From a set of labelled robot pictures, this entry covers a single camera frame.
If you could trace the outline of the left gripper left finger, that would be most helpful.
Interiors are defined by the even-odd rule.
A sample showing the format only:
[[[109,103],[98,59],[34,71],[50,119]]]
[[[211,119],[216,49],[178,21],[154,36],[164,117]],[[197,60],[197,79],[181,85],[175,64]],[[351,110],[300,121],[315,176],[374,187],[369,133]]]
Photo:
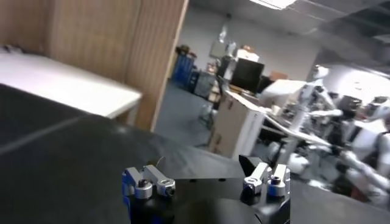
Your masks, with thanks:
[[[175,194],[176,182],[166,177],[158,168],[165,165],[165,157],[149,161],[141,170],[128,167],[122,172],[122,194],[133,195],[136,199],[147,200],[154,194],[172,198]]]

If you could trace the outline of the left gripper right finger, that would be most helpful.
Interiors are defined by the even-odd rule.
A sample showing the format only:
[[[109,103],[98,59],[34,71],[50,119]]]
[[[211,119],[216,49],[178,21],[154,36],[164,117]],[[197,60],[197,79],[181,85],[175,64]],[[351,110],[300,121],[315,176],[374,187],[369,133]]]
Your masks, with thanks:
[[[290,170],[284,164],[272,168],[260,159],[257,163],[253,157],[240,155],[238,161],[244,171],[243,188],[253,195],[267,189],[270,197],[287,197],[290,194]]]

